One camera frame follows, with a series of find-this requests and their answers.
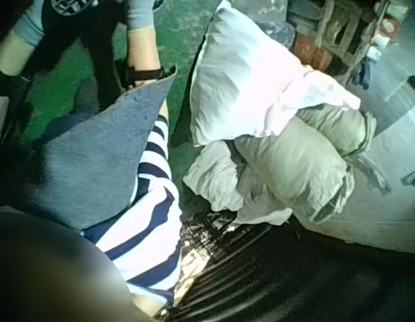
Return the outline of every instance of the white cloth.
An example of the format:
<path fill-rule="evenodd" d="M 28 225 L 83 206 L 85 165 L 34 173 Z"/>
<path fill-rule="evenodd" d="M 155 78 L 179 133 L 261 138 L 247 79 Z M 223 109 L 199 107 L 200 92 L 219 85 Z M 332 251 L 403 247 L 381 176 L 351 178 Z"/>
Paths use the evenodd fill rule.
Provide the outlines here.
<path fill-rule="evenodd" d="M 195 159 L 183 182 L 197 195 L 210 202 L 212 211 L 243 207 L 243 197 L 237 191 L 244 162 L 226 142 L 208 144 Z"/>
<path fill-rule="evenodd" d="M 237 211 L 234 223 L 282 225 L 292 214 L 245 165 L 232 142 L 208 144 L 195 159 L 184 183 L 211 204 L 212 211 Z"/>
<path fill-rule="evenodd" d="M 333 78 L 302 66 L 247 16 L 222 3 L 193 73 L 190 106 L 195 146 L 248 134 L 278 136 L 298 109 L 360 100 Z"/>

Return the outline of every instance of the person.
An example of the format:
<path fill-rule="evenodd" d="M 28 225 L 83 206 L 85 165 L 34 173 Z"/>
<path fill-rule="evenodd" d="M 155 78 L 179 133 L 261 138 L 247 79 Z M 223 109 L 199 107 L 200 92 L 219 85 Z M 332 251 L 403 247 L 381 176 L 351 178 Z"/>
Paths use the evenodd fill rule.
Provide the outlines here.
<path fill-rule="evenodd" d="M 65 225 L 105 252 L 148 317 L 173 304 L 181 260 L 165 101 L 176 70 L 160 67 L 152 2 L 127 2 L 129 91 L 98 113 L 95 99 L 86 100 L 98 91 L 89 80 L 78 91 L 83 102 L 75 99 L 73 113 L 53 121 L 28 159 L 0 180 L 0 203 Z M 48 3 L 36 0 L 1 45 L 3 74 L 23 68 L 43 36 L 39 22 Z"/>
<path fill-rule="evenodd" d="M 135 71 L 159 70 L 152 7 L 154 0 L 116 0 L 126 5 L 127 65 Z M 0 43 L 0 137 L 9 104 L 9 84 L 19 75 L 44 36 L 60 22 L 88 11 L 98 0 L 34 0 Z"/>

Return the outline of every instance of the fabric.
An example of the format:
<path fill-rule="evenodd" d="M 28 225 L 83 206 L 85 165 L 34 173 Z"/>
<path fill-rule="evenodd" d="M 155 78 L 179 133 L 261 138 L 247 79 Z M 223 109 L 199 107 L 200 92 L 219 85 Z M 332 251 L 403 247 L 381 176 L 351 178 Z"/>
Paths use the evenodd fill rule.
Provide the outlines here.
<path fill-rule="evenodd" d="M 154 25 L 152 7 L 154 0 L 126 0 L 128 31 L 140 30 Z M 62 21 L 49 0 L 35 0 L 22 15 L 13 31 L 32 46 L 37 46 L 52 25 Z"/>
<path fill-rule="evenodd" d="M 154 25 L 154 0 L 126 0 L 127 31 L 133 32 Z"/>
<path fill-rule="evenodd" d="M 7 204 L 81 230 L 127 205 L 134 177 L 176 70 L 124 93 L 111 107 L 50 140 L 5 175 Z"/>
<path fill-rule="evenodd" d="M 181 273 L 179 195 L 167 163 L 168 125 L 158 117 L 137 170 L 129 206 L 83 235 L 106 253 L 133 294 L 173 303 Z"/>
<path fill-rule="evenodd" d="M 50 7 L 49 12 L 52 12 L 53 9 L 48 4 L 49 1 L 47 1 L 45 5 L 47 5 L 46 7 Z M 44 0 L 35 0 L 32 6 L 27 9 L 13 28 L 13 32 L 34 47 L 36 47 L 45 36 L 44 23 L 42 21 L 43 8 Z"/>
<path fill-rule="evenodd" d="M 237 190 L 244 196 L 244 204 L 237 212 L 234 223 L 252 225 L 270 223 L 279 226 L 284 224 L 293 213 L 292 209 L 275 197 L 250 166 L 244 169 Z"/>
<path fill-rule="evenodd" d="M 280 136 L 243 137 L 234 143 L 272 193 L 311 222 L 340 213 L 354 189 L 352 168 L 323 135 L 297 117 Z"/>
<path fill-rule="evenodd" d="M 233 142 L 209 143 L 183 182 L 208 200 L 212 211 L 237 211 L 234 223 L 239 225 L 264 222 L 282 225 L 292 213 L 245 164 Z"/>
<path fill-rule="evenodd" d="M 212 211 L 237 211 L 243 207 L 243 197 L 236 187 L 244 167 L 232 142 L 216 141 L 201 151 L 183 182 L 209 201 Z"/>
<path fill-rule="evenodd" d="M 189 99 L 195 146 L 242 135 L 278 136 L 304 107 L 330 103 L 358 109 L 360 104 L 333 78 L 302 66 L 226 1 L 207 31 Z"/>
<path fill-rule="evenodd" d="M 297 116 L 325 136 L 341 156 L 368 148 L 376 129 L 370 112 L 343 111 L 328 104 L 300 109 Z"/>

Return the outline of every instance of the clothing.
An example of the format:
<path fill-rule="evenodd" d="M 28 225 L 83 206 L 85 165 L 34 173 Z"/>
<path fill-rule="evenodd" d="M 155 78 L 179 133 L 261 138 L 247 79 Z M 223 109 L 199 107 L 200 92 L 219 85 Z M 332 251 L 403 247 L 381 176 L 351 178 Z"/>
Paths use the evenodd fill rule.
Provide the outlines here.
<path fill-rule="evenodd" d="M 83 230 L 113 261 L 133 294 L 173 303 L 181 272 L 179 195 L 167 163 L 168 125 L 159 116 L 148 137 L 125 211 Z"/>
<path fill-rule="evenodd" d="M 126 0 L 126 19 L 128 31 L 133 32 L 154 25 L 152 7 L 154 0 Z M 50 0 L 35 0 L 22 15 L 13 31 L 27 43 L 36 47 L 45 32 L 63 19 L 51 6 Z"/>

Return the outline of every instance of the striped shirt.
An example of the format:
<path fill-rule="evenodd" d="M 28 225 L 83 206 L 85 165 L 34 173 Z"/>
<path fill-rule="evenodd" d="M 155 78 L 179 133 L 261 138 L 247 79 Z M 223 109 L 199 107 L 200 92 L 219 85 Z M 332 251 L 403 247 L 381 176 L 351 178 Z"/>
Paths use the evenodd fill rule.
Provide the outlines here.
<path fill-rule="evenodd" d="M 173 303 L 181 272 L 179 196 L 171 181 L 168 123 L 159 116 L 140 160 L 129 204 L 83 232 L 116 265 L 132 294 Z"/>

